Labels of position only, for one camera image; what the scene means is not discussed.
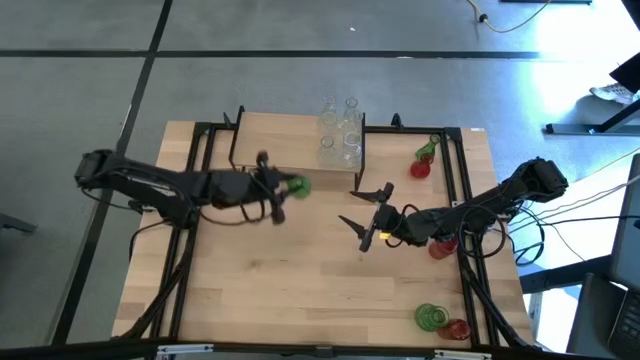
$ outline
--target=metal stand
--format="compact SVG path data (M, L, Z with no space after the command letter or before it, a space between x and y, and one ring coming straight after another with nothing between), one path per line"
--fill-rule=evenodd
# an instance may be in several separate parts
M600 125L547 124L547 134L640 136L640 126L625 125L636 116L640 116L640 100L636 100Z
M13 216L0 213L0 229L14 229L26 233L33 233L37 226L16 219Z

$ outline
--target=gray floor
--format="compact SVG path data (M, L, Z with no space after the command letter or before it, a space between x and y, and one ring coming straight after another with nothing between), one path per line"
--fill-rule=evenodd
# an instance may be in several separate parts
M0 49L144 49L162 1L55 4L0 0ZM480 5L500 27L538 6ZM618 111L588 89L610 81L616 61L638 50L637 35L611 0L551 5L505 35L476 27L464 0L175 1L162 49L552 51L568 60L159 59L127 155L153 162L167 120L218 121L241 104L312 114L324 95L353 95L373 124L399 112L411 125L486 128L499 178L542 156L577 179L640 140L549 137L541 129L555 121L597 123ZM0 212L40 226L32 236L0 234L0 347L46 341L92 209L73 172L83 152L115 144L141 64L0 59ZM72 341L108 338L137 223L135 214L109 211Z

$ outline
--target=wooden table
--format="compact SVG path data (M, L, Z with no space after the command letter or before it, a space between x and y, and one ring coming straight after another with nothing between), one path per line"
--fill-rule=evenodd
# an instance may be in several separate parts
M157 165L184 170L194 122L167 124ZM486 133L463 129L465 155L474 194L496 185ZM232 131L218 131L211 168L230 168ZM367 134L366 169L360 191L394 183L390 203L419 208L449 206L441 166L426 180L408 175L413 152L426 135ZM451 153L455 154L453 144ZM435 164L441 163L438 149ZM452 156L457 193L462 194L457 162ZM457 259L435 261L427 248L388 248L374 241L368 253L338 219L345 215L366 224L373 205L346 190L315 180L312 194L284 205L287 220L274 226L223 227L201 221L180 328L181 340L333 344L346 346L470 347L469 341L447 341L418 328L415 308L425 302L446 307L452 318L465 318ZM239 220L240 211L203 209L212 218ZM256 208L250 213L257 213ZM143 216L141 226L158 221ZM128 330L158 291L171 230L162 226L138 236L113 334ZM485 253L499 234L485 236ZM507 242L487 259L493 299L522 338L532 343L522 289ZM167 334L173 309L169 300L161 334ZM480 338L488 343L484 314L475 301Z

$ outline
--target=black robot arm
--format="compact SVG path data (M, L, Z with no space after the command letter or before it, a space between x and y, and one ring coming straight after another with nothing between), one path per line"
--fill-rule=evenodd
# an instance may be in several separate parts
M83 190L119 191L132 198L132 208L155 208L164 220L180 228L191 227L203 205L224 209L264 200L271 205L274 224L280 224L285 219L282 202L305 186L308 190L308 181L269 168L267 162L262 152L252 172L176 172L116 156L111 150L96 150L83 155L75 180ZM283 182L288 187L276 192Z
M446 241L460 231L483 234L496 221L496 214L515 212L525 200L547 202L564 194L567 179L553 161L534 159L520 165L508 179L493 189L453 208L419 210L406 205L401 212L387 200L393 192L393 184L374 193L351 192L354 196L377 204L376 212L368 228L340 218L357 233L360 250L366 252L376 230L414 246L425 246L430 238ZM415 210L405 215L407 209Z

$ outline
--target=glass bottle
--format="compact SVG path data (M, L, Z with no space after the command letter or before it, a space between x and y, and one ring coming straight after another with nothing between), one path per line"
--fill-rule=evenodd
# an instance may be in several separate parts
M352 97L347 98L345 101L347 109L344 111L342 120L338 127L341 131L357 131L360 128L360 122L362 121L362 113L358 110L358 99Z
M325 96L322 114L318 118L318 126L323 133L334 133L338 128L338 113L336 111L336 99L333 96Z
M323 136L318 148L318 162L322 165L335 165L338 159L338 151L335 141L331 136Z
M347 131L342 136L342 163L356 167L362 160L362 135L359 131Z

